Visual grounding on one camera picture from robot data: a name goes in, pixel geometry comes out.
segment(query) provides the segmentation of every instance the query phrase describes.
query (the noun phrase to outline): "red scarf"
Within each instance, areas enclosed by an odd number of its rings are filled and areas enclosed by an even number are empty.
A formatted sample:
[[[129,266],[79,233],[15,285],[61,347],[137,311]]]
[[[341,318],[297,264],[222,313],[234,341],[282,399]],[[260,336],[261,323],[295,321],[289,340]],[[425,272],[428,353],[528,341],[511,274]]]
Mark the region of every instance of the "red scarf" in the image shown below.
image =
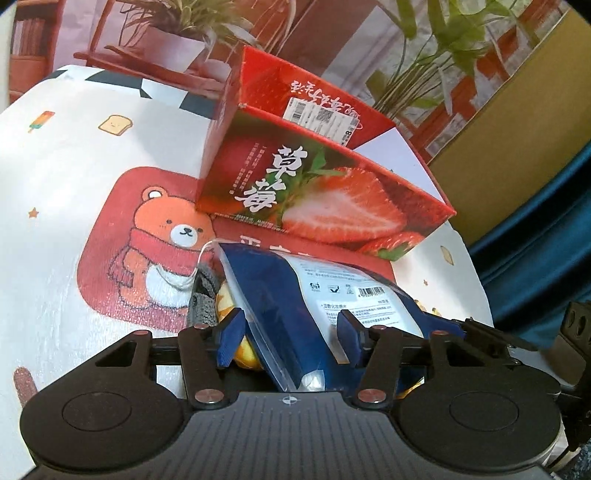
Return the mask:
[[[109,276],[127,287],[133,286],[134,274],[125,268],[123,260],[131,248],[151,263],[162,265],[166,271],[184,277],[193,274],[199,259],[198,251],[176,247],[139,228],[133,228],[129,233],[129,244],[117,254],[109,267]]]

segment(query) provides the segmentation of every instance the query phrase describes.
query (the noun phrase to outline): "product label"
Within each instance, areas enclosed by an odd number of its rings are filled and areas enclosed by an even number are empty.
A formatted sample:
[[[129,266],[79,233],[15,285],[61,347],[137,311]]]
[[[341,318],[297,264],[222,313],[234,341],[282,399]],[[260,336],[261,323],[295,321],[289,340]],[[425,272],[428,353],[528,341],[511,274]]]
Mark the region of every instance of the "product label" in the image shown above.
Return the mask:
[[[343,146],[359,125],[355,117],[295,97],[290,99],[283,118]]]
[[[423,337],[398,296],[369,275],[345,265],[276,253],[295,271],[306,307],[338,363],[349,363],[336,333],[341,310],[349,310],[366,327],[395,326]]]

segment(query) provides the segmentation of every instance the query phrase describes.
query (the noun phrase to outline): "teal fabric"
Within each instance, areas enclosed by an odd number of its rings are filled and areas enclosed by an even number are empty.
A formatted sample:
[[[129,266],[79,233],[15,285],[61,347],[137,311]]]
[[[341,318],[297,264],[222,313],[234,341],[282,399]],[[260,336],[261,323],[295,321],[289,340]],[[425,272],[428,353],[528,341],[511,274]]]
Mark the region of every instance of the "teal fabric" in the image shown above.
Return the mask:
[[[550,346],[568,302],[591,300],[591,142],[469,251],[495,326]]]

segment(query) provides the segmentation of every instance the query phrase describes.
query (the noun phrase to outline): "strawberry box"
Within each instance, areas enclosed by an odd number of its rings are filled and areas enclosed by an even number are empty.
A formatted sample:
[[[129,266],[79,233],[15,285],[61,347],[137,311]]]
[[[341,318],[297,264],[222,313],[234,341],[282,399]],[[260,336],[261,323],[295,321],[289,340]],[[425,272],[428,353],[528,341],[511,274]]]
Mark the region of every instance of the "strawberry box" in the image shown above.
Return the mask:
[[[206,139],[202,212],[396,260],[455,214],[391,120],[245,47]]]

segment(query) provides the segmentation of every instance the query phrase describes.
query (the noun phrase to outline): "black circular pad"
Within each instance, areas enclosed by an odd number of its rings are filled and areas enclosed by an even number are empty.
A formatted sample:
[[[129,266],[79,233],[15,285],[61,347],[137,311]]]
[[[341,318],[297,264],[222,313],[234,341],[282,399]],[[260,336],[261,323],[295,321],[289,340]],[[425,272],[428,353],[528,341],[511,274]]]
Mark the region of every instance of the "black circular pad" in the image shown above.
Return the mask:
[[[62,415],[75,429],[102,432],[121,425],[129,418],[131,402],[116,393],[85,393],[66,403]]]
[[[531,465],[554,445],[560,410],[547,385],[537,388],[520,368],[437,372],[402,400],[402,432],[422,454],[455,470],[492,473]]]
[[[468,392],[452,400],[449,413],[467,429],[495,432],[515,423],[519,417],[519,408],[510,399],[497,393]]]
[[[21,434],[33,457],[65,471],[97,472],[133,465],[164,449],[180,431],[180,403],[147,376],[127,370],[66,375],[35,395],[21,416]]]

